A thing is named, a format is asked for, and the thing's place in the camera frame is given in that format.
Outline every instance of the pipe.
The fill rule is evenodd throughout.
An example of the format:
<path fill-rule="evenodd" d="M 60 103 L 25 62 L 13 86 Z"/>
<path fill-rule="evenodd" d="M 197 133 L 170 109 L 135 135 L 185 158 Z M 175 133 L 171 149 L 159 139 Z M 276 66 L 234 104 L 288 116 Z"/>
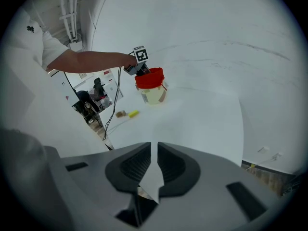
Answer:
<path fill-rule="evenodd" d="M 69 0 L 69 12 L 70 14 L 74 13 L 74 0 Z M 75 17 L 74 15 L 71 15 L 71 27 L 72 27 L 73 38 L 76 39 L 74 17 Z"/>
<path fill-rule="evenodd" d="M 60 4 L 61 4 L 62 15 L 66 15 L 65 6 L 64 6 L 65 5 L 64 0 L 60 0 Z M 70 41 L 72 41 L 72 36 L 71 36 L 70 31 L 69 31 L 67 18 L 64 18 L 63 21 L 64 21 L 64 26 L 65 26 L 68 38 L 69 38 Z"/>
<path fill-rule="evenodd" d="M 75 30 L 76 30 L 76 37 L 77 37 L 77 0 L 75 0 L 75 5 L 74 5 L 74 19 L 75 19 Z"/>

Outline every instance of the yellow object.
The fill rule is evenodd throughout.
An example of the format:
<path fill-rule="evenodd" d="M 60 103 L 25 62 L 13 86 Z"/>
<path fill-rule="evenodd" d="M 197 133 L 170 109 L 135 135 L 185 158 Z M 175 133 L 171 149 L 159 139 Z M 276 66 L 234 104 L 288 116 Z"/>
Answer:
<path fill-rule="evenodd" d="M 132 112 L 130 112 L 129 114 L 128 114 L 128 116 L 130 117 L 130 118 L 132 118 L 132 117 L 134 117 L 136 114 L 138 114 L 139 113 L 139 111 L 138 110 L 133 110 Z"/>

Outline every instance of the person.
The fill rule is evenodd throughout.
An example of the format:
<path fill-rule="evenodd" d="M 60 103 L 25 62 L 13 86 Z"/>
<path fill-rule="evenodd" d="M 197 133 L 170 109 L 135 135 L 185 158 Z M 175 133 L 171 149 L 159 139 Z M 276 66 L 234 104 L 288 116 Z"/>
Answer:
<path fill-rule="evenodd" d="M 99 101 L 102 97 L 107 96 L 104 92 L 104 88 L 103 85 L 101 83 L 101 79 L 100 78 L 96 78 L 94 80 L 94 97 L 95 97 L 95 101 Z"/>
<path fill-rule="evenodd" d="M 78 98 L 83 102 L 83 103 L 86 103 L 88 102 L 92 107 L 93 109 L 96 111 L 96 112 L 99 112 L 100 109 L 99 107 L 97 107 L 97 105 L 95 104 L 95 102 L 93 102 L 92 98 L 90 97 L 89 93 L 86 92 L 85 90 L 80 90 L 77 92 L 77 96 Z"/>
<path fill-rule="evenodd" d="M 130 65 L 136 65 L 131 55 L 68 49 L 50 33 L 43 33 L 21 8 L 1 41 L 1 127 L 30 134 L 43 145 L 57 148 L 61 157 L 108 151 L 56 90 L 47 72 L 89 73 Z"/>
<path fill-rule="evenodd" d="M 81 113 L 84 117 L 87 117 L 89 115 L 89 112 L 87 111 L 85 107 L 85 103 L 89 103 L 93 109 L 98 113 L 100 111 L 99 107 L 93 102 L 92 98 L 90 95 L 85 91 L 85 90 L 80 90 L 77 92 L 77 96 L 79 98 L 79 101 L 75 104 L 75 108 L 79 113 Z M 91 117 L 88 117 L 86 119 L 86 122 L 89 123 Z"/>

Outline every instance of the plastic jar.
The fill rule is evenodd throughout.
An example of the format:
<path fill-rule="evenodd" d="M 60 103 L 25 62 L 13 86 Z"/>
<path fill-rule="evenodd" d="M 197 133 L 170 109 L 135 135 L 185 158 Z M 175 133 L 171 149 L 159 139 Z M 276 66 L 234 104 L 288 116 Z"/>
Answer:
<path fill-rule="evenodd" d="M 150 71 L 150 74 L 135 77 L 136 87 L 145 103 L 158 104 L 166 98 L 167 89 L 163 84 L 165 77 L 160 67 L 150 68 Z"/>

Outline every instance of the sleeve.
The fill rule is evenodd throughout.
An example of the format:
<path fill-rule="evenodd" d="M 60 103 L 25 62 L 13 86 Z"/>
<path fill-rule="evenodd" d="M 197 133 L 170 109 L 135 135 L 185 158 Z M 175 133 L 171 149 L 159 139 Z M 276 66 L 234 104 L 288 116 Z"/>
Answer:
<path fill-rule="evenodd" d="M 43 34 L 43 44 L 43 69 L 46 69 L 53 60 L 68 49 L 65 45 L 61 44 L 59 40 L 53 38 L 48 31 Z"/>

